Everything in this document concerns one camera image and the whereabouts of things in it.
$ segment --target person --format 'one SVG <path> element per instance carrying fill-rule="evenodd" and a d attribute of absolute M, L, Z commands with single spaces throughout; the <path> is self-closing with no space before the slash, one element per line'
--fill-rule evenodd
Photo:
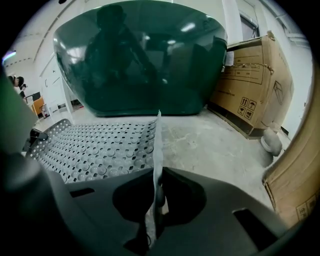
<path fill-rule="evenodd" d="M 8 79 L 13 84 L 13 88 L 16 91 L 17 94 L 20 94 L 22 85 L 24 84 L 25 79 L 22 76 L 19 77 L 12 77 L 8 76 Z"/>
<path fill-rule="evenodd" d="M 19 95 L 21 96 L 22 99 L 26 99 L 26 95 L 25 95 L 25 92 L 24 90 L 27 88 L 27 85 L 24 83 L 22 86 L 21 86 L 21 92 L 19 93 Z"/>

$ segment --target computer monitor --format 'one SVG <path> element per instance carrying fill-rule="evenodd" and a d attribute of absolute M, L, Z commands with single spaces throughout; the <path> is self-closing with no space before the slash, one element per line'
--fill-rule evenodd
<path fill-rule="evenodd" d="M 36 92 L 34 94 L 32 94 L 32 99 L 33 101 L 36 101 L 37 99 L 39 99 L 41 97 L 40 92 Z"/>

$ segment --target small white object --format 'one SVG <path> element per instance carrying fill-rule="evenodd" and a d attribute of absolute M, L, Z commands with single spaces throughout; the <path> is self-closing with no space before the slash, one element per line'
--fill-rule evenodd
<path fill-rule="evenodd" d="M 176 43 L 176 40 L 169 40 L 167 43 L 168 45 L 174 45 Z"/>
<path fill-rule="evenodd" d="M 193 22 L 190 22 L 188 24 L 186 24 L 184 27 L 181 28 L 182 32 L 188 32 L 189 30 L 192 30 L 196 27 L 196 24 L 194 24 Z"/>
<path fill-rule="evenodd" d="M 225 55 L 225 66 L 233 66 L 235 59 L 235 52 L 234 51 L 227 51 Z"/>
<path fill-rule="evenodd" d="M 274 157 L 278 157 L 282 150 L 282 143 L 277 134 L 271 129 L 267 128 L 263 132 L 261 138 L 261 145 L 265 151 L 271 153 Z"/>

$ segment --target ceiling light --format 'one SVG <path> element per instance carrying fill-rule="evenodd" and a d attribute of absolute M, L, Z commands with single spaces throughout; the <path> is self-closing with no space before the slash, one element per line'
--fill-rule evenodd
<path fill-rule="evenodd" d="M 63 49 L 66 49 L 66 46 L 65 46 L 62 42 L 60 42 L 60 46 L 61 46 Z"/>
<path fill-rule="evenodd" d="M 8 52 L 6 55 L 4 55 L 4 57 L 2 58 L 2 63 L 4 63 L 5 60 L 11 58 L 12 56 L 15 56 L 17 54 L 17 52 L 14 50 L 14 51 L 11 51 L 11 52 Z"/>
<path fill-rule="evenodd" d="M 72 64 L 77 64 L 79 62 L 79 59 L 71 57 L 70 61 L 71 61 Z"/>
<path fill-rule="evenodd" d="M 194 27 L 196 27 L 196 24 L 191 22 L 191 23 L 188 23 L 187 25 L 185 25 L 183 28 L 181 28 L 181 31 L 182 32 L 187 32 L 189 30 L 192 30 Z"/>
<path fill-rule="evenodd" d="M 66 50 L 66 53 L 72 58 L 81 59 L 84 58 L 86 49 L 86 46 L 74 47 Z"/>
<path fill-rule="evenodd" d="M 167 43 L 168 43 L 169 45 L 174 45 L 174 44 L 176 43 L 176 40 L 169 40 Z"/>

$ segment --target concrete floor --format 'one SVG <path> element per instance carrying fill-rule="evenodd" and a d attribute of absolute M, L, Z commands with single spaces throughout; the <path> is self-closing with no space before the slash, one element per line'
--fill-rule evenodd
<path fill-rule="evenodd" d="M 70 115 L 58 110 L 35 128 L 44 131 L 63 118 L 74 124 L 98 122 L 147 122 L 155 116 L 100 118 L 85 108 Z M 228 123 L 207 109 L 193 116 L 163 116 L 163 166 L 186 170 L 231 183 L 272 209 L 262 177 L 274 159 L 258 140 L 247 140 Z"/>

